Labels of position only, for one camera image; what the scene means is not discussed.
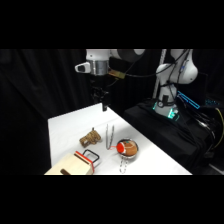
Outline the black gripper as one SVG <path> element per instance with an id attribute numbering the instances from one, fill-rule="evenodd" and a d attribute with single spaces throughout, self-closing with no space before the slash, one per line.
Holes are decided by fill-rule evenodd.
<path id="1" fill-rule="evenodd" d="M 107 110 L 107 96 L 108 96 L 108 78 L 107 76 L 91 76 L 91 94 L 95 103 L 100 103 L 102 99 L 102 110 Z"/>

